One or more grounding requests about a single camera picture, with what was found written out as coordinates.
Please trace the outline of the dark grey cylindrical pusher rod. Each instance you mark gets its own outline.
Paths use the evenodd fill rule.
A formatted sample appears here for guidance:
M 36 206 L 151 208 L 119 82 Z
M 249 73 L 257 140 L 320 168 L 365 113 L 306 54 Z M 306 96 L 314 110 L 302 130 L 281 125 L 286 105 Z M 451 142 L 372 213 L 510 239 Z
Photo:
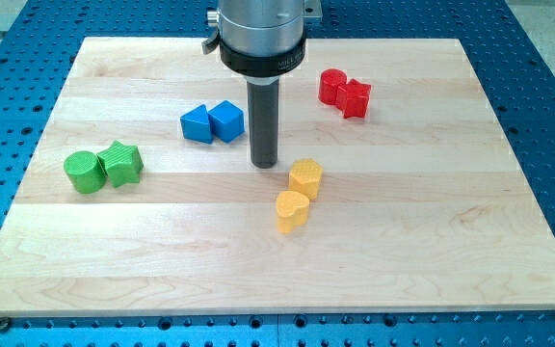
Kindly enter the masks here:
M 251 161 L 260 169 L 278 161 L 279 79 L 247 81 Z

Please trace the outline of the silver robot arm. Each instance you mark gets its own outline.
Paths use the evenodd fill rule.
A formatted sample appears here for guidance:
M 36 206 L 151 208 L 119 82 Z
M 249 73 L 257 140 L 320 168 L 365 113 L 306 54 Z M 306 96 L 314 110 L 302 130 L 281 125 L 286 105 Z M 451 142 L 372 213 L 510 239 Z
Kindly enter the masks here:
M 304 60 L 304 20 L 304 0 L 220 0 L 207 13 L 214 31 L 202 52 L 218 50 L 246 79 L 250 157 L 260 169 L 278 161 L 279 78 Z

